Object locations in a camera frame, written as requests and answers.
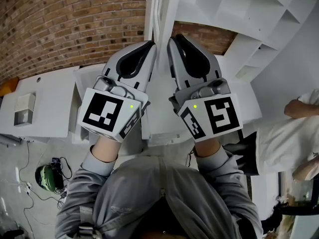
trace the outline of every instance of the orange object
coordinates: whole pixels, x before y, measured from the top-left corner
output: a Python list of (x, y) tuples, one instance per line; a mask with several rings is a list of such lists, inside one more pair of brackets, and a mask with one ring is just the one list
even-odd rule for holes
[(3, 97), (6, 94), (12, 93), (15, 91), (16, 86), (18, 85), (19, 78), (14, 77), (5, 83), (3, 83), (0, 87), (0, 97)]

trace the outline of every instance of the person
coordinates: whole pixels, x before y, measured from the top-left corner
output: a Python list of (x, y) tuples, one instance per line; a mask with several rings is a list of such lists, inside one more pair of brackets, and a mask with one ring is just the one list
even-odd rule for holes
[(93, 209), (89, 224), (103, 238), (261, 238), (257, 208), (240, 182), (242, 171), (216, 139), (195, 144), (199, 171), (140, 156), (112, 173), (119, 149), (120, 143), (105, 137), (90, 148), (68, 185), (55, 238), (80, 237), (88, 208)]
[(319, 173), (319, 89), (291, 100), (285, 107), (291, 117), (239, 141), (226, 150), (242, 155), (239, 169), (247, 175), (293, 169), (297, 181), (311, 180)]

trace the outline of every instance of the person's forearm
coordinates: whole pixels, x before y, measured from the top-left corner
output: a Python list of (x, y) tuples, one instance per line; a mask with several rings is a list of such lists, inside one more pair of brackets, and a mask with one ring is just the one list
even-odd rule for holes
[(286, 105), (285, 115), (294, 119), (319, 115), (319, 106), (304, 104), (298, 100), (292, 100)]
[(121, 143), (110, 140), (106, 137), (99, 137), (92, 148), (92, 154), (103, 162), (113, 162), (116, 160)]
[(217, 139), (212, 138), (205, 141), (195, 143), (197, 156), (208, 157), (215, 154), (220, 148), (220, 143)]
[(296, 181), (304, 181), (310, 171), (319, 164), (319, 156), (313, 158), (312, 160), (301, 164), (297, 167), (297, 169), (293, 172), (293, 179)]

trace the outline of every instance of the white marker cube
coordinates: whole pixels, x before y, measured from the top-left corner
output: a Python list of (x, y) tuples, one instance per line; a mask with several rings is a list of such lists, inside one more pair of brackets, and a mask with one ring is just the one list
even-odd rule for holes
[(235, 93), (187, 100), (178, 115), (196, 142), (243, 128)]
[(142, 116), (142, 103), (87, 88), (78, 123), (100, 136), (122, 142)]

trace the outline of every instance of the jacket sleeve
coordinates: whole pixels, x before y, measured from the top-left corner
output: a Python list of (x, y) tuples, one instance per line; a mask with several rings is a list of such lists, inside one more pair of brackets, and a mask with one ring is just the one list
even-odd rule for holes
[(240, 182), (240, 176), (243, 176), (243, 172), (238, 170), (235, 157), (231, 153), (226, 153), (221, 146), (214, 155), (203, 158), (196, 157), (196, 159), (199, 172), (223, 199), (231, 215), (237, 221), (241, 235), (242, 229), (239, 224), (243, 224), (242, 227), (247, 227), (249, 222), (256, 237), (261, 238), (263, 230), (257, 207), (250, 200), (248, 193)]
[(115, 161), (104, 163), (89, 152), (68, 184), (65, 204), (57, 215), (55, 238), (73, 238), (80, 225), (80, 206), (93, 208), (100, 188), (110, 176)]

